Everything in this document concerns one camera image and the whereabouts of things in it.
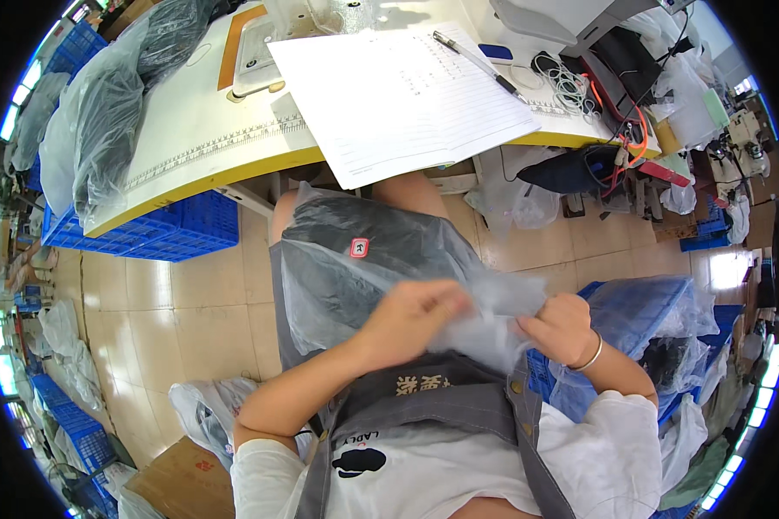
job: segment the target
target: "red-bordered sticker label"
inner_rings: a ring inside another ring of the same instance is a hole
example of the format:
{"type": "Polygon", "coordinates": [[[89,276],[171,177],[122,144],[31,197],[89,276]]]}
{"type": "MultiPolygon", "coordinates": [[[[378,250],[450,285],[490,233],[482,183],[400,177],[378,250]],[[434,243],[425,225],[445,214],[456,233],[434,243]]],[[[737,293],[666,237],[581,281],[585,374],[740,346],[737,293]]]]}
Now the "red-bordered sticker label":
{"type": "Polygon", "coordinates": [[[352,245],[349,247],[349,255],[352,257],[366,257],[370,250],[370,240],[365,237],[354,237],[352,245]]]}

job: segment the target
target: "blue eraser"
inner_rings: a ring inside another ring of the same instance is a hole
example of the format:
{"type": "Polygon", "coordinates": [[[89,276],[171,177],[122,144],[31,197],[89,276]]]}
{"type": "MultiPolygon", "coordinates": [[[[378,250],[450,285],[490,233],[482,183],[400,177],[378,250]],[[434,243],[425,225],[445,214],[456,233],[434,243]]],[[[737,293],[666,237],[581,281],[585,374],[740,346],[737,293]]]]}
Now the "blue eraser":
{"type": "Polygon", "coordinates": [[[511,50],[508,47],[479,43],[479,50],[491,60],[513,61],[513,54],[511,54],[511,50]]]}

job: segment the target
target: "silver bracelet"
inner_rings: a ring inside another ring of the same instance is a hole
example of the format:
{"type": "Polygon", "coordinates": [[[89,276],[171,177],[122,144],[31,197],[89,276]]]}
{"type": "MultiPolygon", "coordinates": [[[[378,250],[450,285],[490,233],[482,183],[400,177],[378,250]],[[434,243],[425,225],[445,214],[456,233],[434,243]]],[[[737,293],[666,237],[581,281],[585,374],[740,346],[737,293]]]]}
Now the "silver bracelet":
{"type": "Polygon", "coordinates": [[[585,368],[589,367],[590,365],[594,364],[595,360],[597,360],[597,357],[600,356],[600,352],[603,351],[603,336],[600,335],[600,332],[597,331],[597,330],[594,330],[594,332],[597,334],[597,339],[600,341],[597,344],[597,351],[595,353],[595,356],[593,356],[591,360],[586,362],[586,365],[584,365],[582,368],[571,368],[572,371],[582,371],[583,369],[585,369],[585,368]]]}

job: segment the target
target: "tile floor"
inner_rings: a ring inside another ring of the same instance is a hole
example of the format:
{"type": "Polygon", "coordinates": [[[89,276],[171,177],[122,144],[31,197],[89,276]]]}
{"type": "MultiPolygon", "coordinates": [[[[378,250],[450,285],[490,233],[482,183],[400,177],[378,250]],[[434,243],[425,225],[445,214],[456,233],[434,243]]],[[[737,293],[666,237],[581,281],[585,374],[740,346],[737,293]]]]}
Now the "tile floor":
{"type": "MultiPolygon", "coordinates": [[[[692,274],[717,302],[746,297],[740,282],[753,253],[739,247],[682,253],[678,241],[656,243],[649,222],[622,214],[601,221],[588,206],[584,218],[514,229],[499,243],[461,195],[444,202],[487,265],[543,276],[551,294],[670,273],[692,274]]],[[[267,222],[241,208],[240,227],[239,246],[183,263],[61,251],[55,296],[74,302],[109,412],[93,416],[118,434],[139,467],[183,435],[167,400],[172,384],[280,373],[267,222]]],[[[63,375],[57,365],[47,368],[63,375]]]]}

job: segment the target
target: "gray apron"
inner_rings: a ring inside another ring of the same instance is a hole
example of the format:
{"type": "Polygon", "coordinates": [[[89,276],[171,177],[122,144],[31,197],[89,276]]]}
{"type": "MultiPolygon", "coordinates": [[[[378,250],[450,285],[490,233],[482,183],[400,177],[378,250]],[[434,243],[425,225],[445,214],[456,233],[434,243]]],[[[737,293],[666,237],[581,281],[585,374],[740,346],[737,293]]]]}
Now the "gray apron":
{"type": "MultiPolygon", "coordinates": [[[[302,356],[286,318],[280,243],[270,250],[280,362],[284,370],[322,350],[302,356]]],[[[507,378],[471,359],[448,352],[369,373],[355,380],[318,411],[323,432],[303,487],[296,519],[323,519],[332,485],[335,448],[364,430],[415,422],[437,422],[470,433],[492,433],[518,447],[534,500],[545,519],[574,519],[574,512],[537,453],[541,398],[528,389],[525,356],[507,378]]]]}

